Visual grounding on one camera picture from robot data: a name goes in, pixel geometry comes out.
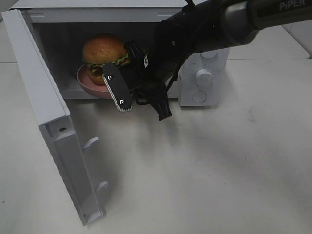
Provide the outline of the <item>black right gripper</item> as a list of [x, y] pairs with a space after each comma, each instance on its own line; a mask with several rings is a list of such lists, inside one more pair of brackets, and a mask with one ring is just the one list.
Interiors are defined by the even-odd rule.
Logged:
[[168, 60], [171, 56], [164, 46], [153, 44], [147, 52], [141, 51], [134, 42], [126, 43], [129, 62], [119, 66], [132, 100], [141, 95], [158, 113], [159, 121], [172, 116], [165, 81], [171, 76]]

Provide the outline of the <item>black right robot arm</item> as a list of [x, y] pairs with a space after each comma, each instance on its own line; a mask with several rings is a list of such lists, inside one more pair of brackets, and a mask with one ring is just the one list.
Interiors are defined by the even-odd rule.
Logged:
[[124, 75], [131, 86], [116, 105], [122, 112], [133, 102], [151, 105], [163, 120], [171, 115], [167, 93], [190, 55], [249, 44], [265, 28], [311, 17], [309, 0], [188, 1], [154, 29], [153, 44], [133, 60], [133, 72]]

